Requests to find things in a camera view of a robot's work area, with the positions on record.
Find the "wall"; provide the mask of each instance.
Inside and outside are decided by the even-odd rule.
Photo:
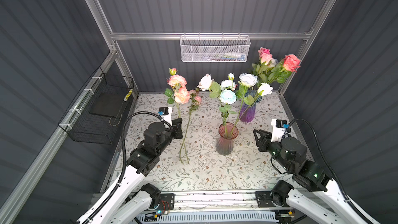
[[[285,93],[348,195],[381,223],[398,223],[397,28],[398,0],[338,0]]]
[[[0,205],[108,52],[84,0],[0,0]],[[102,165],[107,167],[111,157],[110,146],[66,140],[16,223],[22,215],[32,220],[40,212],[49,216],[54,207],[60,216],[75,218],[79,209],[71,206],[76,203],[66,203],[55,191],[85,202],[83,195],[98,192],[106,173]]]
[[[113,32],[305,32],[325,0],[99,0]],[[163,91],[169,67],[188,88],[210,73],[216,81],[247,72],[260,47],[277,59],[297,53],[302,41],[252,41],[245,63],[182,63],[178,41],[121,40],[139,91]]]

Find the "vase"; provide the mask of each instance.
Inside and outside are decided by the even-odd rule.
[[[256,93],[257,93],[257,91],[255,91],[255,90],[249,90],[245,94],[245,97],[248,95],[251,95],[252,97],[254,97],[256,95]],[[251,107],[249,107],[249,105],[247,105],[246,103],[243,103],[242,109],[239,114],[239,118],[242,122],[249,123],[249,122],[253,121],[254,115],[256,114],[256,104],[258,102],[260,102],[261,99],[262,99],[262,97],[259,96],[256,99],[256,101],[254,102],[254,105],[252,105]]]
[[[216,143],[216,151],[224,156],[231,154],[234,149],[234,140],[239,134],[238,129],[234,127],[233,123],[227,122],[226,126],[223,126],[222,124],[220,125],[218,133],[220,134],[220,138]]]

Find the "floral pattern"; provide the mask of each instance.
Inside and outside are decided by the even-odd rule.
[[[160,156],[155,166],[136,190],[151,183],[162,191],[200,191],[228,189],[263,189],[272,188],[283,179],[295,187],[291,175],[281,175],[271,165],[271,156],[267,152],[258,152],[253,129],[272,131],[271,119],[287,119],[276,93],[264,96],[256,105],[255,119],[250,123],[238,122],[239,135],[234,142],[234,150],[228,156],[217,153],[215,143],[219,137],[218,127],[222,117],[217,108],[219,101],[209,98],[208,93],[200,94],[201,107],[192,113],[186,146],[189,164],[178,160],[178,151],[182,140],[174,139]],[[157,112],[159,107],[167,106],[167,97],[163,94],[142,94],[138,98],[135,111]],[[240,100],[231,105],[238,112]],[[177,109],[173,104],[173,118]],[[182,129],[185,132],[189,104],[181,106]],[[237,114],[230,115],[229,122],[234,122]],[[127,157],[143,139],[143,132],[156,119],[152,116],[137,116],[131,120],[126,136]],[[122,157],[119,157],[116,171],[121,171]]]

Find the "black wire basket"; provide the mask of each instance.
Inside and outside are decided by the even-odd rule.
[[[94,82],[82,102],[72,111],[68,123],[59,123],[68,136],[77,142],[112,144],[121,135],[121,128],[134,101],[133,79],[103,73]]]

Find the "flower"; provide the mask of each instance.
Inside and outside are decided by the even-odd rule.
[[[179,89],[179,91],[174,92],[174,97],[174,100],[177,103],[185,104],[189,101],[188,90],[185,87],[182,87]]]
[[[169,73],[170,73],[170,75],[175,75],[177,73],[177,69],[176,68],[169,68]]]
[[[271,54],[265,54],[265,53],[261,54],[260,55],[260,60],[261,60],[261,63],[265,62],[265,64],[267,65],[268,62],[270,62],[272,60],[272,55]]]
[[[233,104],[236,102],[236,95],[231,90],[227,89],[221,92],[220,100],[222,103]]]
[[[270,51],[271,51],[271,50],[269,50],[269,49],[267,49],[267,48],[261,47],[261,48],[258,50],[258,53],[259,53],[260,56],[261,56],[262,54],[271,54]]]
[[[296,69],[299,68],[301,60],[297,56],[290,54],[285,56],[285,61],[283,62],[283,67],[290,72],[297,72]]]
[[[257,83],[257,76],[251,73],[242,73],[239,76],[240,83],[246,87],[253,87]]]
[[[172,75],[167,83],[172,87],[176,87],[178,83],[180,83],[182,87],[185,87],[187,81],[181,75]]]
[[[211,76],[207,73],[205,76],[202,77],[202,79],[199,82],[198,87],[202,90],[202,91],[206,91],[211,87],[211,84],[213,83],[213,81],[211,80]]]
[[[195,96],[195,100],[197,101],[197,105],[202,103],[202,98],[199,95]]]
[[[272,58],[271,62],[268,64],[268,67],[275,67],[277,63],[278,63],[278,60]]]
[[[268,85],[267,83],[263,82],[263,83],[261,83],[261,86],[258,88],[257,93],[260,96],[265,96],[267,94],[271,94],[272,93],[272,89],[273,89],[273,87],[270,87],[270,85]]]
[[[220,87],[221,87],[221,90],[231,89],[232,91],[234,91],[236,88],[236,83],[233,81],[230,81],[230,80],[225,80],[225,81],[221,82]]]

